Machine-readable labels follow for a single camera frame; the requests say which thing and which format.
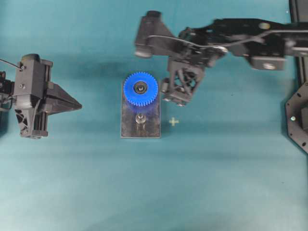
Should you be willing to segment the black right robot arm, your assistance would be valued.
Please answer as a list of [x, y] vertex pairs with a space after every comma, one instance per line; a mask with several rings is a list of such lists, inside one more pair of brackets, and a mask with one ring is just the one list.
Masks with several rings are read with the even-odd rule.
[[306, 22], [281, 24], [253, 18], [216, 19], [200, 28], [187, 27], [174, 36], [158, 11], [141, 18], [135, 54], [168, 57], [169, 77], [161, 84], [166, 101], [184, 106], [199, 87], [205, 69], [227, 53], [245, 58], [253, 69], [282, 70], [286, 56], [308, 54]]

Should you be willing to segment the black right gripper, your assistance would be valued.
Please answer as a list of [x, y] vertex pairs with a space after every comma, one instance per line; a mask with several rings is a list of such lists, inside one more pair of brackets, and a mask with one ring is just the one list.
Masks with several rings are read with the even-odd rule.
[[[208, 42], [211, 31], [207, 28], [187, 27], [174, 36], [162, 22], [161, 13], [148, 11], [141, 18], [135, 39], [135, 55], [151, 58], [168, 56], [169, 77], [162, 80], [164, 100], [178, 106], [189, 103], [205, 76], [205, 69], [227, 53], [227, 48]], [[195, 66], [182, 66], [182, 63]]]

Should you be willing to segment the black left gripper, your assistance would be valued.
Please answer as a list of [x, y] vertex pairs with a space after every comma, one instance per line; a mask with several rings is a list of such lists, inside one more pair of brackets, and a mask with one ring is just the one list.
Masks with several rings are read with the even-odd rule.
[[[38, 54], [24, 55], [18, 63], [13, 89], [13, 105], [20, 136], [40, 139], [48, 136], [47, 114], [79, 110], [82, 105], [58, 84], [50, 81], [53, 62], [41, 59]], [[48, 98], [44, 101], [47, 87]]]

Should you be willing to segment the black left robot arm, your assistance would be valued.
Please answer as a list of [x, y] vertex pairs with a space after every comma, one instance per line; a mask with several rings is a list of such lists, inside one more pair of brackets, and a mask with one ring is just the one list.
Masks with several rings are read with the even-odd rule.
[[16, 68], [15, 80], [0, 73], [0, 110], [14, 109], [24, 138], [48, 136], [48, 116], [79, 110], [82, 105], [62, 87], [51, 81], [53, 62], [38, 54], [24, 55]]

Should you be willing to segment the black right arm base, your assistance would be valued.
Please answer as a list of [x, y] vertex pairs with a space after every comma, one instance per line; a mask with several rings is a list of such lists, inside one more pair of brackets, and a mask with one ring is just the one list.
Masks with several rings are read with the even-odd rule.
[[308, 153], [308, 82], [286, 102], [287, 132], [305, 153]]

